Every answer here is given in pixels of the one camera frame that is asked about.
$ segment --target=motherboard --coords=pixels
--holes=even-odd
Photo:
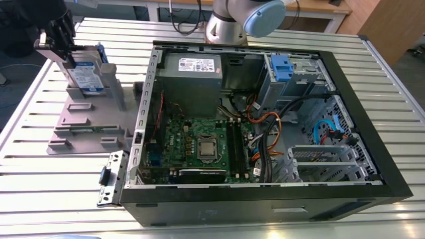
[[[246,144],[252,125],[213,119],[169,119],[161,153],[148,152],[144,182],[249,183]]]

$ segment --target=ram slot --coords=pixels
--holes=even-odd
[[[241,133],[241,128],[238,123],[233,125],[233,147],[234,147],[234,154],[236,154],[238,176],[244,177],[246,173],[246,158],[244,155],[244,138],[242,138],[242,133]]]
[[[233,138],[233,128],[234,125],[232,122],[226,123],[225,134],[226,134],[226,149],[228,149],[228,160],[230,167],[230,175],[234,176],[237,173],[237,160],[236,160],[236,148],[234,148],[234,138]]]

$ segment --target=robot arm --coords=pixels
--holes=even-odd
[[[21,13],[40,31],[34,49],[50,60],[69,64],[74,61],[70,50],[74,48],[72,14],[62,0],[16,0]]]
[[[242,45],[246,33],[264,37],[285,18],[281,0],[214,0],[206,25],[208,43]]]

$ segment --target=slotted metal workbench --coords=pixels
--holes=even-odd
[[[181,37],[169,23],[86,18],[76,28],[76,44],[104,44],[125,85],[144,80],[153,40],[204,38],[201,30]],[[68,96],[64,75],[46,61],[0,135],[0,237],[425,238],[425,115],[373,46],[355,36],[294,31],[249,44],[334,52],[414,196],[330,223],[144,229],[121,208],[96,208],[106,154],[45,153]]]

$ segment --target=cpu socket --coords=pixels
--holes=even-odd
[[[198,140],[198,160],[202,163],[212,163],[217,160],[217,139],[212,136],[202,136]]]

